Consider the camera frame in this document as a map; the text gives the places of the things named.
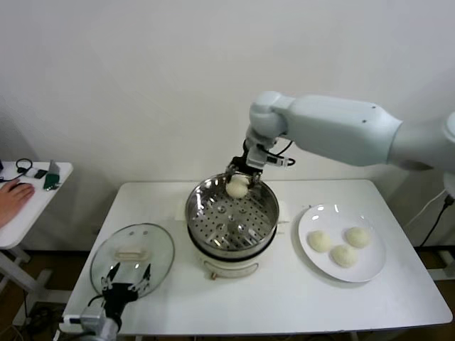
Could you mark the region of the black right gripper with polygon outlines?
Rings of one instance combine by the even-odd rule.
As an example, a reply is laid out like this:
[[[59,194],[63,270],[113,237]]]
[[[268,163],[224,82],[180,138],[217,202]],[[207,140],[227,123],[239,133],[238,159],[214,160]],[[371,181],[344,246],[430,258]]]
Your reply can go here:
[[[225,171],[225,184],[230,183],[235,173],[242,173],[250,176],[248,189],[253,189],[261,181],[262,169],[258,169],[246,164],[244,156],[235,156],[228,164]]]

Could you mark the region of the person's bare hand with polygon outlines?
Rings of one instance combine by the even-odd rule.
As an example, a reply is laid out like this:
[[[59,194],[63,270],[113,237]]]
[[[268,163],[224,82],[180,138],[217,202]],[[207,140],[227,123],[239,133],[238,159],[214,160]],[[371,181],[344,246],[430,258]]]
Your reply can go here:
[[[0,225],[5,227],[33,197],[35,188],[30,183],[20,183],[18,179],[7,182],[1,188]]]

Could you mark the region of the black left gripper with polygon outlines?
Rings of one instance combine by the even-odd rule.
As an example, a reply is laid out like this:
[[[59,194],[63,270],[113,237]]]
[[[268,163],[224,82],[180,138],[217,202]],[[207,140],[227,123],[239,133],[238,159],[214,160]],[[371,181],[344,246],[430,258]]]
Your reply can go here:
[[[111,266],[107,275],[101,278],[102,295],[105,300],[105,315],[108,318],[121,318],[123,310],[128,303],[139,298],[138,292],[151,290],[151,266],[148,265],[141,280],[132,283],[113,283],[114,277],[119,270],[119,263]]]

